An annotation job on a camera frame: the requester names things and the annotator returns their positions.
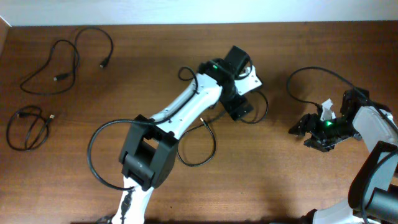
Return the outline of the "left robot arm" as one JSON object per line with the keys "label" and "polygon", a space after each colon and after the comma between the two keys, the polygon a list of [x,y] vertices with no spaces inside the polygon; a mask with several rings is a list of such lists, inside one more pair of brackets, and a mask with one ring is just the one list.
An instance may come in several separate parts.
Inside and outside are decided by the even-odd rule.
{"label": "left robot arm", "polygon": [[[232,120],[239,121],[253,109],[245,94],[262,85],[249,54],[237,46],[225,58],[201,63],[192,75],[189,86],[162,111],[150,118],[139,115],[135,119],[109,121],[92,135],[87,150],[90,171],[105,186],[122,192],[117,212],[100,218],[98,223],[143,223],[154,189],[174,167],[178,145],[187,128],[217,103],[223,105]],[[121,123],[129,124],[129,130],[119,154],[124,185],[118,187],[100,177],[90,156],[99,133]]]}

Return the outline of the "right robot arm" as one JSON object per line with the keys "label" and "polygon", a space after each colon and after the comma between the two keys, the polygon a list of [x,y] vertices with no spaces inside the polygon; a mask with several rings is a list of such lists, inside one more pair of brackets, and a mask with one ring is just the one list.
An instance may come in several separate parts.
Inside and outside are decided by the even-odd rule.
{"label": "right robot arm", "polygon": [[369,92],[352,88],[343,95],[341,115],[330,100],[304,115],[289,133],[310,135],[304,145],[330,152],[349,139],[363,143],[367,158],[349,187],[348,196],[329,208],[308,212],[301,223],[397,223],[397,125],[390,109],[373,102]]}

